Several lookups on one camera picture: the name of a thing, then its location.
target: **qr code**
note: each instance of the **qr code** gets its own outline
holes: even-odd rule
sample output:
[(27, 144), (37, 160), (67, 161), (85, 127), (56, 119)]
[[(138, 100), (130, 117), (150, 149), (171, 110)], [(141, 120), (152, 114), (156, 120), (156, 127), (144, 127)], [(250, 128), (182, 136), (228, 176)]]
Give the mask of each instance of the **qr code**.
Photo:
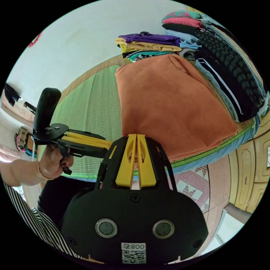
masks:
[(146, 245), (145, 243), (122, 243), (122, 263), (124, 264), (145, 264)]

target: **black and white striped sleeve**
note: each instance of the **black and white striped sleeve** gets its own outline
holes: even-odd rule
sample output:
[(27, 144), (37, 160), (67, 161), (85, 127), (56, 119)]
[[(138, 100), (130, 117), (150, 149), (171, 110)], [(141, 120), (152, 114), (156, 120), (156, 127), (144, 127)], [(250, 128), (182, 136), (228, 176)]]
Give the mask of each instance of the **black and white striped sleeve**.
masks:
[(4, 182), (3, 184), (16, 211), (24, 220), (24, 222), (28, 225), (28, 227), (39, 238), (41, 238), (44, 242), (50, 244), (51, 246), (61, 250), (62, 252), (65, 252), (76, 258), (82, 258), (71, 250), (71, 248), (67, 245), (63, 236), (59, 232), (58, 228), (47, 215), (38, 211), (34, 207), (30, 209), (28, 204), (23, 200), (23, 198), (17, 191), (15, 191), (12, 187), (8, 186)]

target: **yellow bracket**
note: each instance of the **yellow bracket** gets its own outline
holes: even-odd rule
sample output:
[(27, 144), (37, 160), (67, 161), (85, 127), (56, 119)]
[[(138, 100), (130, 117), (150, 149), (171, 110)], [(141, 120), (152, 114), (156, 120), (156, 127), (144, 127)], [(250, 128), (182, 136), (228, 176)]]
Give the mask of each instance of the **yellow bracket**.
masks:
[(73, 143), (80, 143), (80, 144), (85, 144), (85, 145), (90, 145), (90, 146), (95, 146), (95, 147), (100, 147), (100, 148), (106, 148), (107, 150), (109, 150), (110, 146), (112, 145), (110, 141), (97, 139), (94, 137), (89, 137), (86, 135), (77, 134), (70, 131), (66, 132), (65, 136), (63, 136), (61, 139), (65, 141), (70, 141)]
[(155, 186), (156, 177), (147, 148), (145, 135), (137, 134), (138, 140), (138, 172), (140, 189)]
[(118, 186), (131, 188), (134, 174), (135, 149), (137, 139), (137, 153), (139, 164), (140, 189), (147, 186), (155, 186), (156, 178), (147, 148), (145, 135), (130, 134), (116, 178)]

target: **gold bracelet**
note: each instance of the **gold bracelet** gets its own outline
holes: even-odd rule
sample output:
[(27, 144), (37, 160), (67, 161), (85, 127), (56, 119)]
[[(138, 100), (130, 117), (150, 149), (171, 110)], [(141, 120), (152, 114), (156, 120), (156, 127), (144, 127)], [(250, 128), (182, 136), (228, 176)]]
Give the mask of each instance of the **gold bracelet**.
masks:
[(40, 171), (39, 162), (37, 163), (37, 170), (39, 171), (39, 174), (40, 174), (44, 179), (46, 179), (46, 180), (53, 180), (53, 179), (54, 179), (54, 178), (48, 178), (48, 177), (46, 177), (46, 176), (44, 176), (44, 175), (42, 174), (42, 172)]

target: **orange blanket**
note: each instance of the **orange blanket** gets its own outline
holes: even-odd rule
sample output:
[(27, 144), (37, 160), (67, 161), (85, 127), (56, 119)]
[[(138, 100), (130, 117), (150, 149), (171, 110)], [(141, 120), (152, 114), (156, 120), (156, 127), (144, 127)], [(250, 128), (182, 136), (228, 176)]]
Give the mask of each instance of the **orange blanket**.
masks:
[(220, 145), (237, 127), (201, 74), (181, 56), (161, 55), (118, 68), (122, 134), (158, 141), (169, 160)]

